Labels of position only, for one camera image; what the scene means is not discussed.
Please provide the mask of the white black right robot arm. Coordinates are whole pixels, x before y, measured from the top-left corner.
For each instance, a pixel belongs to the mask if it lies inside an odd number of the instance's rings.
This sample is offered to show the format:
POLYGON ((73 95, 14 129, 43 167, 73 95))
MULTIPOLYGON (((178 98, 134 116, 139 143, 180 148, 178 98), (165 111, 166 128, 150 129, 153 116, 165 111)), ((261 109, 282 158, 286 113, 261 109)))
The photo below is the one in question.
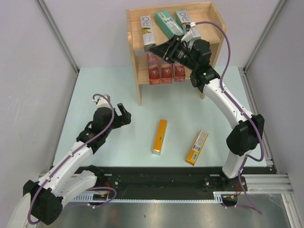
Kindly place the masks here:
POLYGON ((229 154, 222 167, 224 176, 219 178, 219 185, 223 190, 231 190, 251 151, 262 145, 263 116, 244 108, 224 86, 222 78, 210 64, 209 42, 198 39, 188 47, 185 41, 173 36, 165 43, 150 47, 149 51, 170 64, 179 63, 188 68, 193 87, 210 98, 227 118, 232 131, 226 139, 229 154))

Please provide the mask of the plain yellow toothpaste box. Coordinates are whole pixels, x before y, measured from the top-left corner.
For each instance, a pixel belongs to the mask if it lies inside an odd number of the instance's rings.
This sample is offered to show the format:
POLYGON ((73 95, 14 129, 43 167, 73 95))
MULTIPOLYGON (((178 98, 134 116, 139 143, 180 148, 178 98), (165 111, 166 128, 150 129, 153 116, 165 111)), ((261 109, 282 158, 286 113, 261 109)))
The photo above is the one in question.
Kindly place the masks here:
POLYGON ((155 141, 154 141, 153 150, 152 150, 153 154, 156 154, 156 155, 161 154, 166 128, 167 128, 167 120, 161 119, 159 121, 159 126, 158 126, 156 136, 155 136, 155 141))

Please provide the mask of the yellow toothpaste box with barcode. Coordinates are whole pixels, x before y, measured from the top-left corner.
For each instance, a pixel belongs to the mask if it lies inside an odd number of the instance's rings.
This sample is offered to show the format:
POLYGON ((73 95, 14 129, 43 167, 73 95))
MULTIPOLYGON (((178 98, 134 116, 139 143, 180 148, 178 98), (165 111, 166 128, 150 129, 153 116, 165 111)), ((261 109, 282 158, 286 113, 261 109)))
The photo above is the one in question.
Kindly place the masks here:
POLYGON ((185 159, 186 163, 188 163, 192 166, 195 165, 195 163, 200 155, 200 152, 205 145, 208 135, 209 134, 207 132, 200 130, 200 132, 198 133, 198 135, 185 159))

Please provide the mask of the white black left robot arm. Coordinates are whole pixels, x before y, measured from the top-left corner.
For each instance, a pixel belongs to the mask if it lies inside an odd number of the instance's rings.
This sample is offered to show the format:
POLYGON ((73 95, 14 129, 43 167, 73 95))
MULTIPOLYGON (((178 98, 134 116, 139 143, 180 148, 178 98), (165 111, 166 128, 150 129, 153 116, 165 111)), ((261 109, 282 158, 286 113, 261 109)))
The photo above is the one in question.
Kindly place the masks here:
POLYGON ((93 120, 78 135, 66 156, 37 181, 28 180, 24 184, 23 194, 31 196, 27 214, 29 224, 52 224, 63 208, 85 190, 105 190, 101 198, 109 200, 113 199, 111 193, 117 194, 107 183, 104 171, 96 166, 87 166, 78 177, 72 177, 80 165, 105 143, 113 129, 131 123, 132 115, 122 103, 117 105, 121 115, 104 99, 96 100, 96 104, 93 120))

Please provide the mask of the silver teal toothpaste box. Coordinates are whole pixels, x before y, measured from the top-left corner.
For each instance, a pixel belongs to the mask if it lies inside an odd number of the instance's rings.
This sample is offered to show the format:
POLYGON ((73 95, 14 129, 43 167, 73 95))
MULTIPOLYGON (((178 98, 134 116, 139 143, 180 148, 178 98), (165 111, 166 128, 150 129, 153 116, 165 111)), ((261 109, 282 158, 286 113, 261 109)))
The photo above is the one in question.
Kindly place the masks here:
POLYGON ((184 31, 181 40, 186 41, 190 48, 194 41, 201 39, 201 34, 198 31, 195 22, 191 19, 186 10, 176 11, 176 22, 184 31))

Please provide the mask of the teal toothpaste box with barcode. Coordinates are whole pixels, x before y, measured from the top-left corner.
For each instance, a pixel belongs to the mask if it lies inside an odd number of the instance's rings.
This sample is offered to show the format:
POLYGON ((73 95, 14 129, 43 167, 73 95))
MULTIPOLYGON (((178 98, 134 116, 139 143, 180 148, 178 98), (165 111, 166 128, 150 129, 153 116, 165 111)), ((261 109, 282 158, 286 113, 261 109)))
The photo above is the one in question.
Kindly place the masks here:
POLYGON ((171 39, 173 36, 181 38, 185 35, 182 28, 167 11, 157 12, 155 22, 168 39, 171 39))

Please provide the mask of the red 3D toothpaste box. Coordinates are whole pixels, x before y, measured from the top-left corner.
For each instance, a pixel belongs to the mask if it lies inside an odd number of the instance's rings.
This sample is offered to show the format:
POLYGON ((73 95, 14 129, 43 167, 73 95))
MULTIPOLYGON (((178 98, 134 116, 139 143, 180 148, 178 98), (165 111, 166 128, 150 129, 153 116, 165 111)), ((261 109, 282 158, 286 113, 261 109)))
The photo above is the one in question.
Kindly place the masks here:
POLYGON ((161 83, 162 84, 173 83, 172 65, 164 60, 161 62, 161 83))
POLYGON ((161 83, 161 75, 159 70, 158 58, 151 52, 147 54, 148 76, 150 85, 159 85, 161 83))
POLYGON ((185 82, 185 67, 179 63, 174 63, 174 82, 185 82))

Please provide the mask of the silver yellow toothpaste box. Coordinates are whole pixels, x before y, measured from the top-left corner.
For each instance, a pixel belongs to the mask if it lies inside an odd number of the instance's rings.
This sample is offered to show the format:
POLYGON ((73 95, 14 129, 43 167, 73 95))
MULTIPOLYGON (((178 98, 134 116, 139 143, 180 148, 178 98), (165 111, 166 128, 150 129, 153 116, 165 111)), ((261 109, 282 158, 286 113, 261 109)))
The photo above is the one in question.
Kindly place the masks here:
POLYGON ((140 16, 140 22, 142 28, 144 51, 149 52, 149 48, 154 47, 156 45, 156 39, 152 27, 151 16, 150 15, 140 16))

